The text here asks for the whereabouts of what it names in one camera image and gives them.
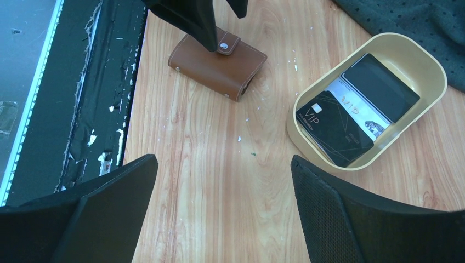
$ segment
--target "dark green cloth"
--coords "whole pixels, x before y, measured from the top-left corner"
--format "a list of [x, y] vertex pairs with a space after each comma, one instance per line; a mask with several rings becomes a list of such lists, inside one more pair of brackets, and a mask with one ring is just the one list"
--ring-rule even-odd
[[449, 85], [465, 92], [465, 0], [333, 1], [371, 35], [415, 40], [442, 64]]

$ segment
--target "gray floor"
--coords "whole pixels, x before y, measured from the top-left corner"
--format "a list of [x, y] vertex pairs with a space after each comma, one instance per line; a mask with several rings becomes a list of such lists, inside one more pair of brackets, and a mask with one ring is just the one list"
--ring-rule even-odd
[[55, 0], [2, 0], [0, 8], [0, 182], [2, 182], [18, 131], [55, 2]]

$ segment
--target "brown leather wallet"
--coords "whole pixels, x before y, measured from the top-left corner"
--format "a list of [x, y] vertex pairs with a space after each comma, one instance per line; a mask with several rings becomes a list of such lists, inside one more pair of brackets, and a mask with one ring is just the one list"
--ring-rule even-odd
[[186, 35], [173, 50], [168, 66], [237, 102], [268, 57], [238, 36], [220, 28], [217, 32], [218, 51], [209, 52]]

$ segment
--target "wood grain surface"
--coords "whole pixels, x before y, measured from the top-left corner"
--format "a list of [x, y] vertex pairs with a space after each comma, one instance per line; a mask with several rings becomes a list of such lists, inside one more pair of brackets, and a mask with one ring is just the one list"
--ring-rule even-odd
[[[156, 154], [158, 177], [134, 262], [309, 262], [285, 119], [297, 95], [370, 38], [330, 0], [249, 1], [217, 26], [268, 60], [240, 103], [172, 70], [184, 32], [150, 14], [125, 162]], [[337, 174], [422, 207], [465, 208], [465, 96], [443, 99], [370, 167]]]

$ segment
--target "card chip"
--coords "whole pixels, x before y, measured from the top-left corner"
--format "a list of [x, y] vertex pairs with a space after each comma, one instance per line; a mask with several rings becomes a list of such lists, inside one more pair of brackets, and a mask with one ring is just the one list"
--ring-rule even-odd
[[314, 105], [311, 106], [311, 108], [315, 111], [315, 113], [319, 113], [320, 111], [322, 111], [320, 105], [318, 105], [318, 103], [315, 103]]

